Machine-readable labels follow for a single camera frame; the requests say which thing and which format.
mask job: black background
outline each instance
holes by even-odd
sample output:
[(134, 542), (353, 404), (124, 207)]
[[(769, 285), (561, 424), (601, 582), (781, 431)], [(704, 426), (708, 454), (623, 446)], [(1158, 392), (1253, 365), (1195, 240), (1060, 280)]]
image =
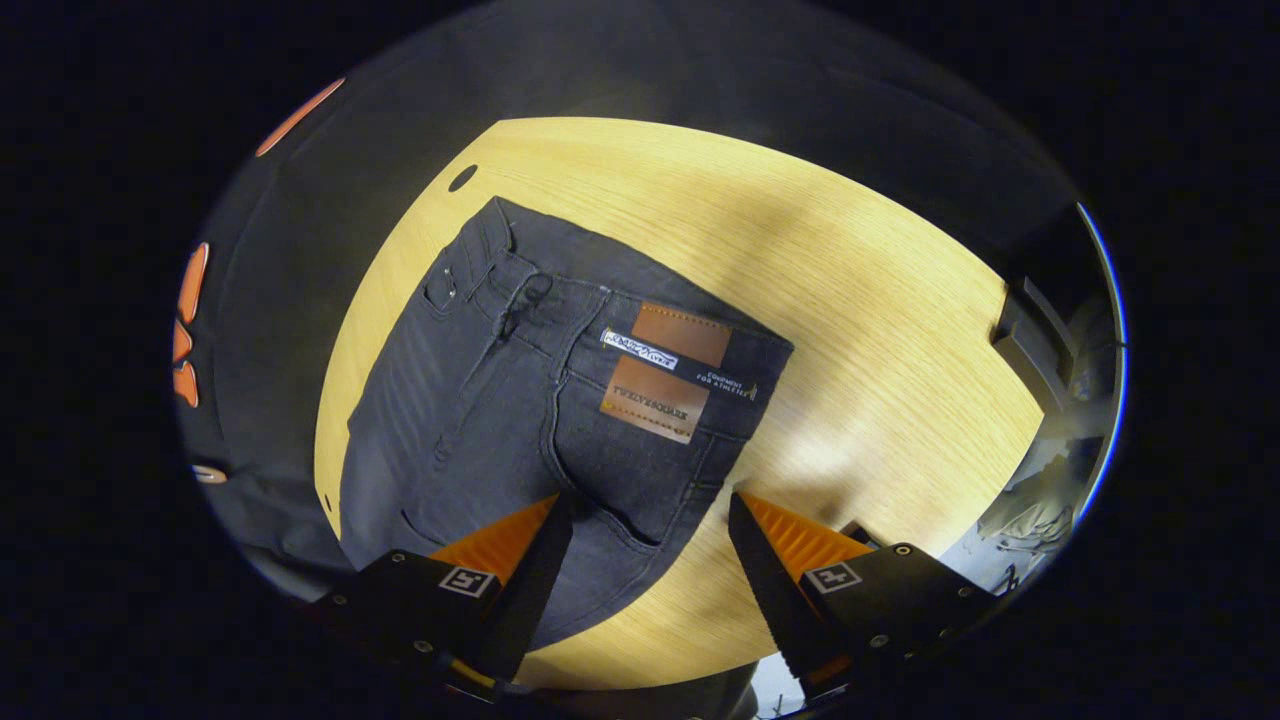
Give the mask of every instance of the black background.
[[(14, 9), (12, 202), (27, 223), (6, 275), (13, 306), (33, 313), (9, 346), (24, 368), (10, 375), (4, 525), (17, 671), (0, 702), (422, 711), (271, 602), (221, 542), (183, 474), (164, 364), (188, 243), (246, 151), (461, 5)], [(1267, 512), (1253, 483), (1275, 471), (1254, 419), (1268, 414), (1262, 355), (1248, 351), (1275, 204), (1260, 174), (1276, 124), (1261, 9), (902, 5), (832, 6), (970, 81), (1093, 199), (1129, 297), (1134, 379), (1085, 530), (927, 678), (913, 715), (1274, 711), (1260, 705), (1275, 675), (1258, 648)]]

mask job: denim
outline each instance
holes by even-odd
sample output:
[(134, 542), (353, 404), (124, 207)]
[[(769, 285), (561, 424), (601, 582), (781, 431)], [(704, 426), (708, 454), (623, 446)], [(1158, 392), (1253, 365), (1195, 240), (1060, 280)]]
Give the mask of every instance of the denim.
[[(687, 445), (599, 411), (643, 302), (732, 328)], [(541, 647), (617, 612), (671, 566), (751, 437), (792, 346), (608, 237), (494, 197), (431, 264), (352, 413), (342, 550), (429, 555), (552, 493), (573, 541), (534, 635)]]

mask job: woven label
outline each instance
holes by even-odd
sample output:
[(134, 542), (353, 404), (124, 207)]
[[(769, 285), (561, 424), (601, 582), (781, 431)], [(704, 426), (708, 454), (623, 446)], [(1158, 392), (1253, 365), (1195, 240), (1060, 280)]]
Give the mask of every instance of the woven label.
[(600, 413), (687, 445), (710, 391), (634, 357), (618, 357)]
[(668, 370), (676, 369), (676, 363), (680, 361), (678, 357), (669, 352), (663, 352), (657, 347), (645, 345), (634, 337), (627, 337), (625, 334), (618, 334), (608, 328), (600, 334), (600, 342), (604, 345), (612, 345), (623, 352), (630, 352), (636, 357), (643, 357), (654, 365), (662, 365)]

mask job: seam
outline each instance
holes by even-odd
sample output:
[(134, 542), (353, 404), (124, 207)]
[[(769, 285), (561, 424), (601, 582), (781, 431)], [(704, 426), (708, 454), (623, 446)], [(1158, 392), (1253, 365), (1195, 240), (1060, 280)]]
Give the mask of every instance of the seam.
[(650, 419), (650, 418), (645, 418), (644, 415), (641, 415), (639, 413), (632, 413), (630, 410), (623, 410), (623, 409), (618, 407), (617, 405), (613, 405), (608, 400), (605, 400), (604, 402), (602, 402), (600, 406), (602, 407), (608, 407), (609, 410), (616, 410), (618, 413), (622, 413), (623, 415), (631, 415), (632, 418), (640, 418), (641, 420), (644, 420), (646, 423), (653, 423), (654, 425), (658, 425), (659, 428), (667, 428), (668, 430), (676, 433), (677, 436), (692, 437), (687, 432), (681, 430), (680, 428), (675, 428), (675, 427), (668, 425), (666, 423), (659, 423), (658, 420), (654, 420), (654, 419)]
[[(502, 209), (502, 197), (494, 196), (494, 199), (493, 199), (493, 206), (494, 206), (495, 210), (498, 210), (498, 218), (502, 219), (502, 234), (504, 237), (503, 237), (503, 243), (502, 243), (500, 250), (503, 252), (511, 252), (511, 249), (516, 246), (516, 242), (515, 242), (515, 238), (512, 238), (512, 236), (511, 236), (511, 220), (507, 218), (507, 213)], [(484, 236), (485, 236), (485, 240), (489, 240), (489, 233), (488, 232), (484, 233)], [(489, 250), (492, 250), (492, 247), (486, 246), (485, 247), (485, 251), (486, 251), (485, 254), (486, 255), (488, 255)]]
[(481, 318), (484, 318), (485, 320), (489, 320), (490, 323), (493, 323), (493, 318), (494, 316), (484, 311), (484, 304), (483, 302), (476, 302), (475, 306), (476, 306), (476, 313), (480, 313)]
[(480, 231), (480, 255), (485, 259), (485, 261), (488, 261), (489, 258), (492, 256), (492, 254), (489, 252), (489, 246), (493, 245), (493, 240), (489, 237), (489, 231), (485, 229), (485, 225), (488, 224), (485, 223), (485, 220), (489, 218), (481, 209), (480, 213), (477, 213), (474, 219), (477, 225), (477, 229)]
[(475, 260), (471, 259), (471, 251), (467, 250), (466, 234), (458, 234), (458, 238), (454, 242), (462, 246), (462, 256), (467, 261), (467, 272), (475, 273), (479, 266), (475, 264)]
[(465, 299), (467, 302), (471, 302), (471, 299), (474, 299), (476, 296), (476, 293), (480, 292), (480, 286), (483, 286), (484, 281), (490, 274), (493, 274), (493, 268), (494, 268), (494, 265), (493, 265), (493, 263), (490, 263), (484, 270), (480, 272), (480, 277), (475, 278), (472, 281), (471, 287), (467, 288), (467, 295), (466, 295), (466, 299)]
[(416, 296), (419, 296), (419, 297), (422, 299), (422, 302), (426, 304), (426, 309), (431, 313), (431, 318), (434, 318), (436, 320), (444, 320), (444, 319), (447, 319), (449, 315), (452, 315), (453, 313), (456, 313), (461, 305), (466, 304), (466, 301), (468, 300), (468, 299), (463, 297), (462, 302), (454, 302), (457, 299), (456, 297), (451, 297), (451, 299), (448, 299), (444, 302), (444, 305), (442, 307), (436, 307), (435, 306), (435, 301), (431, 300), (431, 296), (428, 295), (428, 291), (426, 291), (429, 282), (430, 281), (428, 278), (424, 278), (422, 283), (420, 286), (422, 290), (415, 291), (413, 295), (416, 295)]
[(653, 568), (654, 562), (657, 562), (658, 559), (662, 557), (666, 552), (672, 552), (672, 548), (666, 544), (666, 537), (663, 537), (663, 542), (659, 544), (658, 552), (654, 552), (653, 555), (650, 555), (648, 562), (644, 564), (644, 568), (641, 568), (640, 570), (636, 571), (635, 575), (632, 575), (631, 578), (628, 578), (627, 582), (621, 588), (618, 588), (617, 592), (614, 592), (608, 598), (605, 598), (602, 602), (599, 602), (591, 610), (588, 610), (588, 611), (582, 612), (581, 615), (577, 615), (576, 618), (566, 620), (566, 621), (561, 623), (559, 625), (549, 628), (547, 632), (548, 633), (556, 633), (556, 632), (561, 630), (562, 628), (572, 626), (575, 623), (581, 621), (584, 618), (589, 618), (589, 616), (591, 616), (591, 614), (599, 612), (602, 609), (608, 607), (609, 603), (612, 603), (614, 600), (617, 600), (617, 598), (625, 596), (626, 593), (628, 593), (631, 591), (631, 588), (636, 583), (639, 583), (641, 579), (644, 579), (645, 575), (649, 574), (649, 569)]
[(701, 324), (701, 325), (710, 325), (713, 328), (718, 328), (718, 329), (731, 331), (732, 332), (732, 328), (728, 328), (728, 327), (722, 325), (719, 323), (716, 323), (716, 322), (712, 322), (712, 320), (704, 320), (703, 318), (695, 318), (692, 315), (685, 315), (684, 313), (673, 313), (671, 310), (658, 309), (658, 307), (654, 307), (652, 305), (649, 305), (649, 306), (641, 305), (640, 306), (640, 311), (641, 313), (657, 313), (659, 315), (667, 315), (667, 316), (671, 316), (671, 318), (678, 318), (681, 320), (686, 320), (686, 322), (690, 322), (690, 323), (698, 323), (698, 324)]
[(616, 527), (618, 524), (617, 519), (613, 518), (612, 514), (608, 510), (605, 510), (599, 502), (596, 502), (595, 498), (593, 498), (589, 493), (580, 489), (572, 480), (568, 479), (568, 473), (566, 473), (564, 468), (561, 465), (559, 455), (556, 452), (556, 447), (553, 445), (556, 442), (554, 441), (556, 429), (559, 425), (559, 393), (563, 389), (564, 384), (557, 383), (556, 387), (552, 388), (550, 396), (547, 400), (545, 413), (547, 416), (550, 418), (550, 423), (549, 427), (541, 432), (541, 438), (540, 442), (538, 443), (538, 450), (543, 456), (543, 465), (545, 465), (552, 471), (552, 475), (556, 478), (556, 482), (558, 482), (564, 489), (567, 489), (571, 493), (576, 493), (585, 497), (588, 502), (590, 502), (590, 505), (596, 511), (604, 515), (604, 518), (599, 520), (600, 524), (604, 525), (604, 529), (609, 530), (609, 533), (612, 533), (613, 537), (618, 539), (618, 542), (621, 542), (622, 547), (625, 547), (634, 555), (640, 555), (650, 559), (657, 556), (658, 555), (657, 551), (660, 548), (660, 543), (659, 547), (646, 546), (640, 541), (637, 541), (636, 538), (631, 537), (631, 533), (628, 533), (626, 528)]
[(422, 530), (417, 529), (417, 527), (413, 525), (413, 521), (408, 519), (408, 512), (403, 507), (401, 507), (401, 520), (404, 521), (404, 524), (408, 527), (410, 532), (412, 532), (415, 536), (420, 537), (421, 539), (425, 539), (426, 542), (429, 542), (431, 544), (438, 544), (440, 547), (444, 547), (444, 546), (448, 544), (447, 542), (436, 539), (436, 538), (433, 538), (433, 537), (428, 536), (426, 533), (424, 533)]
[(550, 360), (550, 359), (552, 359), (552, 356), (550, 356), (550, 354), (549, 354), (549, 352), (547, 352), (547, 351), (545, 351), (545, 350), (543, 350), (541, 347), (538, 347), (536, 345), (534, 345), (534, 343), (529, 342), (527, 340), (525, 340), (525, 338), (520, 337), (518, 334), (516, 334), (516, 333), (512, 333), (512, 334), (511, 334), (511, 337), (512, 337), (512, 338), (515, 338), (515, 340), (516, 340), (517, 342), (520, 342), (521, 345), (524, 345), (525, 347), (527, 347), (529, 350), (532, 350), (532, 351), (534, 351), (534, 352), (536, 352), (538, 355), (543, 356), (544, 359), (547, 359), (547, 360)]
[(582, 380), (584, 383), (591, 386), (593, 388), (595, 388), (595, 389), (598, 389), (600, 392), (605, 392), (605, 391), (609, 389), (608, 386), (600, 384), (600, 383), (595, 382), (594, 379), (584, 375), (582, 373), (579, 373), (577, 370), (575, 370), (572, 368), (564, 368), (564, 372), (568, 373), (568, 375), (571, 378), (577, 378), (577, 379)]
[(712, 446), (714, 445), (716, 437), (712, 436), (707, 441), (707, 447), (703, 448), (703, 456), (698, 459), (698, 468), (694, 470), (692, 479), (689, 480), (687, 486), (685, 486), (685, 492), (680, 495), (680, 503), (676, 505), (676, 511), (671, 514), (671, 518), (667, 520), (667, 525), (662, 529), (662, 543), (666, 543), (667, 539), (671, 538), (671, 527), (676, 524), (676, 518), (680, 518), (681, 512), (685, 511), (685, 506), (689, 505), (689, 498), (694, 496), (694, 492), (712, 487), (709, 483), (703, 484), (698, 480), (703, 477), (703, 466), (707, 465), (707, 457), (710, 456)]
[(581, 320), (570, 327), (570, 332), (562, 336), (564, 338), (562, 341), (563, 347), (556, 352), (556, 356), (552, 360), (550, 375), (553, 378), (558, 378), (561, 373), (568, 368), (568, 356), (573, 352), (573, 346), (577, 345), (577, 338), (581, 337), (582, 333), (586, 332), (586, 328), (589, 328), (591, 323), (600, 316), (600, 310), (604, 309), (604, 305), (608, 301), (609, 293), (605, 291), (595, 300), (595, 306), (591, 307), (590, 311), (584, 313)]
[[(698, 290), (698, 292), (700, 292), (704, 296), (707, 296), (710, 300), (713, 300), (714, 302), (724, 305), (724, 301), (722, 301), (718, 297), (708, 293), (707, 291), (699, 288), (698, 286), (694, 286), (694, 288)], [(641, 304), (644, 304), (644, 302), (657, 302), (652, 297), (644, 297), (641, 295), (635, 295), (635, 293), (627, 292), (625, 290), (611, 288), (611, 292), (613, 292), (613, 295), (617, 295), (618, 297), (625, 297), (627, 300), (635, 300), (635, 301), (641, 302)], [(759, 320), (751, 320), (751, 322), (754, 322), (756, 324), (760, 324)], [(773, 345), (780, 345), (782, 347), (787, 347), (790, 350), (795, 350), (795, 345), (792, 345), (791, 341), (788, 341), (788, 340), (786, 340), (786, 338), (783, 338), (783, 337), (773, 333), (773, 331), (769, 331), (769, 329), (765, 329), (765, 332), (760, 332), (760, 331), (755, 331), (755, 329), (751, 329), (751, 328), (744, 328), (744, 327), (740, 327), (740, 325), (736, 325), (736, 324), (730, 324), (730, 323), (721, 323), (721, 327), (722, 328), (727, 328), (730, 331), (733, 331), (735, 333), (742, 333), (742, 334), (751, 336), (754, 338), (758, 338), (758, 340), (762, 340), (762, 341), (765, 341), (765, 342), (771, 342)]]

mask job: belt loop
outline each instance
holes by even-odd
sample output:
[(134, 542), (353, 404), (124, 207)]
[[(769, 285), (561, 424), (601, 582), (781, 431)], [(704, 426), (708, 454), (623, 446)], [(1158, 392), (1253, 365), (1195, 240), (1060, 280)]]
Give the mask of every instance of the belt loop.
[(480, 224), (485, 236), (485, 252), (490, 256), (495, 252), (511, 252), (515, 241), (511, 237), (511, 220), (502, 209), (502, 199), (494, 196), (492, 208), (485, 208), (485, 222)]
[(598, 292), (599, 296), (595, 301), (595, 305), (590, 309), (589, 313), (582, 314), (582, 319), (580, 322), (577, 322), (572, 328), (570, 328), (570, 332), (566, 336), (564, 342), (561, 343), (561, 351), (557, 352), (556, 357), (552, 359), (552, 368), (550, 368), (552, 379), (556, 380), (559, 379), (561, 373), (568, 364), (568, 354), (573, 351), (573, 343), (577, 342), (577, 337), (582, 334), (582, 331), (585, 331), (588, 325), (590, 325), (595, 320), (595, 318), (600, 314), (600, 310), (604, 309), (604, 304), (608, 302), (609, 297), (613, 296), (613, 291), (604, 286), (600, 286)]
[(525, 273), (525, 277), (516, 283), (516, 290), (511, 292), (511, 296), (506, 299), (502, 310), (493, 318), (493, 328), (489, 333), (492, 337), (499, 341), (506, 341), (516, 329), (516, 322), (518, 320), (520, 313), (527, 310), (531, 305), (536, 305), (536, 302), (529, 301), (529, 293), (526, 293), (525, 288), (529, 287), (530, 279), (539, 275), (540, 273), (538, 272), (538, 268), (530, 266)]

